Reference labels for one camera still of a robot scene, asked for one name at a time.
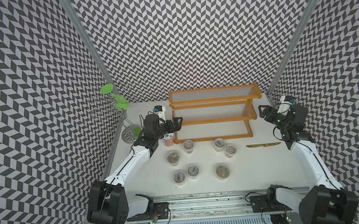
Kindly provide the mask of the orange seed container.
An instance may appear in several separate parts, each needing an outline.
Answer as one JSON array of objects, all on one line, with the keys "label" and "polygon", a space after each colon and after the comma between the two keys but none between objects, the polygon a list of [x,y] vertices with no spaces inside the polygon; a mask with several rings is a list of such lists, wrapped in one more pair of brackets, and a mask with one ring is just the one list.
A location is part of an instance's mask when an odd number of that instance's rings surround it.
[{"label": "orange seed container", "polygon": [[222,138],[216,138],[214,141],[213,141],[213,146],[214,146],[214,149],[217,151],[217,152],[221,152],[224,150],[225,148],[225,141],[224,139]]}]

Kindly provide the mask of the red seed container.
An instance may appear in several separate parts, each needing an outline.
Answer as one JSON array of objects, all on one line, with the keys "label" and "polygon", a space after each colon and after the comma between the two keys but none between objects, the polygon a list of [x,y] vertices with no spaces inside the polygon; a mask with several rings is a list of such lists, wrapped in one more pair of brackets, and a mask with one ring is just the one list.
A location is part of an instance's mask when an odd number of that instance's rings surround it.
[{"label": "red seed container", "polygon": [[225,156],[228,158],[232,158],[235,156],[237,152],[237,148],[235,146],[235,144],[232,143],[228,143],[225,145]]}]

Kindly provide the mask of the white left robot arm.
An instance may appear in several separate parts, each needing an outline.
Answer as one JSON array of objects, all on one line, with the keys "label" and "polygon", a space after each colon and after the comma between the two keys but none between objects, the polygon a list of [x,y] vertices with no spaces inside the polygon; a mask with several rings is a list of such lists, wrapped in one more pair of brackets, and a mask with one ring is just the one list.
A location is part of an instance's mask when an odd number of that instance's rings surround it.
[{"label": "white left robot arm", "polygon": [[172,120],[164,120],[158,114],[145,117],[144,128],[122,164],[110,176],[102,181],[96,180],[91,185],[87,209],[89,223],[125,224],[133,217],[142,220],[153,218],[153,198],[140,194],[129,199],[125,186],[153,156],[159,140],[169,133],[180,131],[182,122],[182,117]]}]

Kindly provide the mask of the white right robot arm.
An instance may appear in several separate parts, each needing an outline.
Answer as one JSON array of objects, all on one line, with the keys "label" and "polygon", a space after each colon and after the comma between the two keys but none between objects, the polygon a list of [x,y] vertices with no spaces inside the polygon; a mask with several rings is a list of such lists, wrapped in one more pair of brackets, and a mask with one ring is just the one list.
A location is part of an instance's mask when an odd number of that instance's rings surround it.
[{"label": "white right robot arm", "polygon": [[280,131],[309,185],[304,196],[289,188],[274,187],[274,199],[297,212],[303,224],[353,224],[358,198],[331,174],[311,134],[305,131],[308,109],[299,103],[286,102],[278,109],[260,105],[258,110],[261,118]]}]

